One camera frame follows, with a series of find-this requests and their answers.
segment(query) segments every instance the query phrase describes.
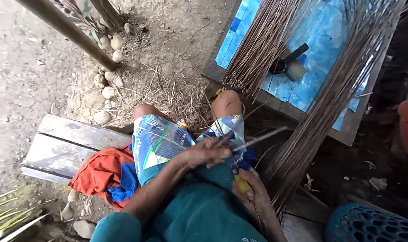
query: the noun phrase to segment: hand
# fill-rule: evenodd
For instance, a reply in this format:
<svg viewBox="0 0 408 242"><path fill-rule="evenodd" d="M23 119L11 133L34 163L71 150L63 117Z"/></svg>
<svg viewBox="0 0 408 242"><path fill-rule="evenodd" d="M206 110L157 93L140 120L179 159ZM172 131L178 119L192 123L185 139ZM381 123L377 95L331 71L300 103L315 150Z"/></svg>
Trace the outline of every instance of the hand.
<svg viewBox="0 0 408 242"><path fill-rule="evenodd" d="M201 164L207 164L207 168L211 168L223 162L222 158L232 155L229 148L217 147L211 149L217 142L216 138L204 138L196 145L175 156L172 161L177 162L185 171L196 168Z"/></svg>
<svg viewBox="0 0 408 242"><path fill-rule="evenodd" d="M239 171L233 170L232 172L234 174L239 173L239 175L252 187L251 190L242 193L237 182L235 180L232 181L232 192L237 196L239 201L247 208L247 210L249 210L252 217L254 217L256 220L258 219L256 209L258 210L260 217L267 213L274 213L270 196L259 178L259 174L255 170L251 169L250 171L246 171L239 169Z"/></svg>

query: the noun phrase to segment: dry grass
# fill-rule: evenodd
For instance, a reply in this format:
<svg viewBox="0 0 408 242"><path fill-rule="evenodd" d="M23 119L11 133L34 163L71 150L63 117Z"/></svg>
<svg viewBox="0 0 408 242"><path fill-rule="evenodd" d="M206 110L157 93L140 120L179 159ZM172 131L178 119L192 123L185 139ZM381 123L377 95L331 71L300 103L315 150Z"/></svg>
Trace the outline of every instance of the dry grass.
<svg viewBox="0 0 408 242"><path fill-rule="evenodd" d="M101 110L108 111L113 117L106 125L121 127L132 123L134 109L140 104L151 104L173 120L178 117L185 118L192 132L201 133L212 123L208 104L201 102L207 85L199 75L194 73L194 77L188 79L174 78L177 74L184 77L181 70L175 70L167 77L159 64L142 63L142 65L145 71L152 71L153 75L141 85L141 88L137 88L140 87L138 80L129 83L134 87L126 87L126 83L125 87L110 83L110 86L117 89L118 95L115 98L115 106L106 109L101 107Z"/></svg>

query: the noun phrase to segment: green shirt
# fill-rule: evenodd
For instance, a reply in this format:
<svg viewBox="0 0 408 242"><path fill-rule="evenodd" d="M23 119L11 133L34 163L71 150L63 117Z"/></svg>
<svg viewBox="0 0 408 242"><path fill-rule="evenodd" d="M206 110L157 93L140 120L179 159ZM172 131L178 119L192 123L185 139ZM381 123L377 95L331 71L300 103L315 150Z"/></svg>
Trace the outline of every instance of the green shirt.
<svg viewBox="0 0 408 242"><path fill-rule="evenodd" d="M143 228L136 217L111 213L97 225L91 242L265 242L246 221L247 212L233 195L205 181L186 180L168 205Z"/></svg>

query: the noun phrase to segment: knee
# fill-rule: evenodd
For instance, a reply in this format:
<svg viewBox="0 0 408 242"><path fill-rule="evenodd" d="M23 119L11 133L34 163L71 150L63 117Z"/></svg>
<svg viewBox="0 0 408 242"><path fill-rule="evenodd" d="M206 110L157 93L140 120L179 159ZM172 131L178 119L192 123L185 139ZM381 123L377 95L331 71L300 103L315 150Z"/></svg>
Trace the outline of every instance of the knee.
<svg viewBox="0 0 408 242"><path fill-rule="evenodd" d="M144 115L153 114L157 110L150 104L140 104L134 110L134 118L138 118Z"/></svg>
<svg viewBox="0 0 408 242"><path fill-rule="evenodd" d="M239 95L234 90L223 91L217 98L223 100L223 102L239 101Z"/></svg>

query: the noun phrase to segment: foot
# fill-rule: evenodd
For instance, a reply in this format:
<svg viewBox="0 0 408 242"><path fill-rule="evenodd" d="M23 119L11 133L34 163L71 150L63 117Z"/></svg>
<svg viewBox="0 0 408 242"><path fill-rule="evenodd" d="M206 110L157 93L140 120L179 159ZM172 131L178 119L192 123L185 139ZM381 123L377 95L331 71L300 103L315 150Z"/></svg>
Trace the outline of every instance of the foot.
<svg viewBox="0 0 408 242"><path fill-rule="evenodd" d="M180 124L181 123L184 123L184 124L186 124L186 121L182 118L182 119L180 119L180 121L179 122L177 122L177 125L179 125L180 126ZM188 130L188 127L187 126L185 126L185 125L183 125L182 127L181 127L182 129L184 129L184 130Z"/></svg>

